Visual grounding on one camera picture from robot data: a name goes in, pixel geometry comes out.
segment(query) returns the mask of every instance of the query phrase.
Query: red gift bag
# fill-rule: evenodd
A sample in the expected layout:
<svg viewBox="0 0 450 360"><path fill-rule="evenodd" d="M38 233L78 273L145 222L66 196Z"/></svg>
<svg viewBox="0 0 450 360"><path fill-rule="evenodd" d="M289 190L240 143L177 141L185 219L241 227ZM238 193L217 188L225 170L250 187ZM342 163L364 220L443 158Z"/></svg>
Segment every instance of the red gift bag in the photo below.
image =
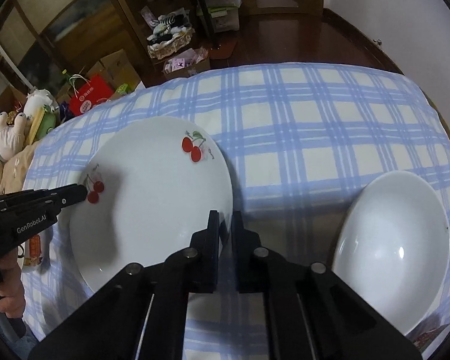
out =
<svg viewBox="0 0 450 360"><path fill-rule="evenodd" d="M85 80L85 85L76 90L75 80L78 78ZM98 74L93 76L90 80L78 74L72 76L72 79L75 95L71 98L68 109L70 109L75 116L80 116L85 112L90 111L96 105L106 102L115 93Z"/></svg>

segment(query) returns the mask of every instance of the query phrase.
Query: white bowl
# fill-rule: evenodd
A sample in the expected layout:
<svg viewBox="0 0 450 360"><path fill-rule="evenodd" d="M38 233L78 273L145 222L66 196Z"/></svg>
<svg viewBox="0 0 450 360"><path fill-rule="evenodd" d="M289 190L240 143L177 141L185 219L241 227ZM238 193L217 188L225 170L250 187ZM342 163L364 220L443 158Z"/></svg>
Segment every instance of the white bowl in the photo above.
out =
<svg viewBox="0 0 450 360"><path fill-rule="evenodd" d="M182 149L187 134L195 146L204 141L198 162ZM96 180L104 185L98 202L73 206L70 218L73 254L93 291L128 263L152 266L188 247L192 234L207 228L210 210L230 226L225 159L212 138L187 120L159 116L132 123L97 151L82 180L95 192Z"/></svg>
<svg viewBox="0 0 450 360"><path fill-rule="evenodd" d="M351 207L332 270L406 335L431 311L449 259L449 223L435 191L413 173L394 171Z"/></svg>

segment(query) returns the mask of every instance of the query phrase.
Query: human hand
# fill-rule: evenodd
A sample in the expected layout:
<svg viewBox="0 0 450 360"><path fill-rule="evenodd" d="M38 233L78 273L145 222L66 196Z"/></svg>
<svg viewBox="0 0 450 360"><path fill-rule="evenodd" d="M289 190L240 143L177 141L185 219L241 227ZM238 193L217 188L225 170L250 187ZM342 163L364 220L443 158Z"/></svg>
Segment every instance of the human hand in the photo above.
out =
<svg viewBox="0 0 450 360"><path fill-rule="evenodd" d="M20 280L21 270L17 262L18 249L0 259L3 282L0 283L0 312L7 318L22 318L25 311L25 290Z"/></svg>

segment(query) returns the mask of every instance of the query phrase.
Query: red cherry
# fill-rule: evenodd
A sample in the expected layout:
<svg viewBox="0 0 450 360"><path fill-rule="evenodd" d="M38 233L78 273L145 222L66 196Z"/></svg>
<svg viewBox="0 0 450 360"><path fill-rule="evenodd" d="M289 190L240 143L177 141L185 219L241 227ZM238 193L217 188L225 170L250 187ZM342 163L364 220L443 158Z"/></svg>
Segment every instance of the red cherry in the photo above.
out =
<svg viewBox="0 0 450 360"><path fill-rule="evenodd" d="M183 138L182 149L185 153L190 153L193 149L193 143L189 137Z"/></svg>
<svg viewBox="0 0 450 360"><path fill-rule="evenodd" d="M198 146L194 146L192 149L192 161L198 162L202 158L202 152Z"/></svg>
<svg viewBox="0 0 450 360"><path fill-rule="evenodd" d="M94 190L95 192L102 193L105 189L105 185L101 181L94 182Z"/></svg>
<svg viewBox="0 0 450 360"><path fill-rule="evenodd" d="M92 191L87 195L87 200L91 203L91 204L95 204L98 203L98 192L97 191Z"/></svg>

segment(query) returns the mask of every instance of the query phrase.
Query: blue and white plaid cloth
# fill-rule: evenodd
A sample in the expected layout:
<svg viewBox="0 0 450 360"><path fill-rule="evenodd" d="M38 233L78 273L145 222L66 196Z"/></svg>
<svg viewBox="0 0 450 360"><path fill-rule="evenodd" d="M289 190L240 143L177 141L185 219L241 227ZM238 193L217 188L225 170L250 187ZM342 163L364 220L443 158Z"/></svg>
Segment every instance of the blue and white plaid cloth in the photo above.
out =
<svg viewBox="0 0 450 360"><path fill-rule="evenodd" d="M428 181L450 221L450 140L418 86L397 74L335 64L213 70L102 104L43 139L24 188L78 182L116 132L158 115L188 119L214 138L229 164L234 209L265 246L291 261L327 261L354 198L394 169ZM65 216L46 232L48 258L23 275L24 318L39 339L92 295L74 262ZM262 298L237 294L233 281L225 253L219 291L190 297L188 360L267 358ZM450 267L433 306L449 323Z"/></svg>

